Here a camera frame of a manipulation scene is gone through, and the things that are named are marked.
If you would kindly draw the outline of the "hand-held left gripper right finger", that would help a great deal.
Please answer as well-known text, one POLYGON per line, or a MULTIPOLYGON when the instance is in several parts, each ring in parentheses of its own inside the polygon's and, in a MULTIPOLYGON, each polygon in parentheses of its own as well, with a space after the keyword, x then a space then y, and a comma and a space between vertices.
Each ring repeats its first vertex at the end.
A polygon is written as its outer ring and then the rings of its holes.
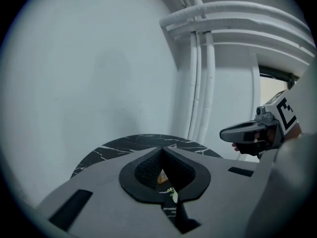
POLYGON ((203 195, 198 200, 189 202, 198 216, 193 217, 191 211, 186 211, 190 219, 196 219, 200 224, 204 224, 207 217, 232 199, 234 193, 249 180, 257 167, 256 162, 224 159, 216 153, 202 155, 175 147, 169 149, 202 164, 211 174, 211 181, 203 195))

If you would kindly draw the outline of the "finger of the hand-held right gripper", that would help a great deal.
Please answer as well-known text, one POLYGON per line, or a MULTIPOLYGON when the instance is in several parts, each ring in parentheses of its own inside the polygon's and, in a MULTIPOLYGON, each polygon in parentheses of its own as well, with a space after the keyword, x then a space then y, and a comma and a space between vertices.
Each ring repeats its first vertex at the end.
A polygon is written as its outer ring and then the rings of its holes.
POLYGON ((219 136, 226 142, 253 142, 258 128, 256 121, 243 122, 221 130, 219 136))

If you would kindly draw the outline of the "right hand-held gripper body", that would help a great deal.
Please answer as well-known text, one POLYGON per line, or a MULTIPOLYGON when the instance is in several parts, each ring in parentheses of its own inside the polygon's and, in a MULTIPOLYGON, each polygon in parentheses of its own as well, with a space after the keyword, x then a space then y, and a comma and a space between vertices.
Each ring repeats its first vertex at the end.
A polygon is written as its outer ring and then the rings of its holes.
POLYGON ((255 122, 258 126, 256 133, 259 135, 254 140, 256 156, 261 158, 265 151, 279 148, 298 123, 290 104, 290 90, 278 92, 265 104, 257 107, 255 122))

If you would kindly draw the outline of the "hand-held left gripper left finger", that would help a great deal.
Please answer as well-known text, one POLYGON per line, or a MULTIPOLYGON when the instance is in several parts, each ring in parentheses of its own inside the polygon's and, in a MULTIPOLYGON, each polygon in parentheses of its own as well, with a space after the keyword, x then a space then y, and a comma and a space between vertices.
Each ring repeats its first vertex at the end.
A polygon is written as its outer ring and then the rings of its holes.
POLYGON ((37 210, 51 217, 77 190, 92 196, 68 230, 72 235, 178 235, 160 205, 140 203, 119 183, 119 173, 150 148, 91 165, 52 191, 37 210))

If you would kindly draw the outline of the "person's right hand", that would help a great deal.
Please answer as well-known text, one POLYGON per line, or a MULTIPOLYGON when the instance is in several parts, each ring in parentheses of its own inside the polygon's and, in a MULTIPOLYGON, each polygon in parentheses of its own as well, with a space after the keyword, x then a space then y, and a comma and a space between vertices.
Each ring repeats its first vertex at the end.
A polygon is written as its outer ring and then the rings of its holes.
POLYGON ((232 143, 231 146, 235 151, 239 151, 241 154, 257 156, 260 152, 263 152, 272 146, 275 138, 275 128, 269 127, 265 130, 252 132, 251 135, 254 137, 253 143, 232 143))

